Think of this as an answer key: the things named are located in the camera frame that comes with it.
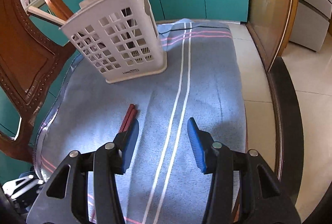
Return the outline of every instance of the floor tile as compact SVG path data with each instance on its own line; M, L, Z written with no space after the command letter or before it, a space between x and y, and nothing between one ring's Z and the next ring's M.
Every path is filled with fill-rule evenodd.
M332 179L332 96L297 92L304 136L303 176L296 202L302 221L315 209Z
M248 148L256 149L270 168L276 160L276 127L272 103L245 101Z
M295 90L332 95L332 37L330 34L326 35L319 52L289 43L282 58Z
M252 40L247 27L243 24L227 23L234 39Z
M266 74L252 40L234 39L244 100L271 102Z

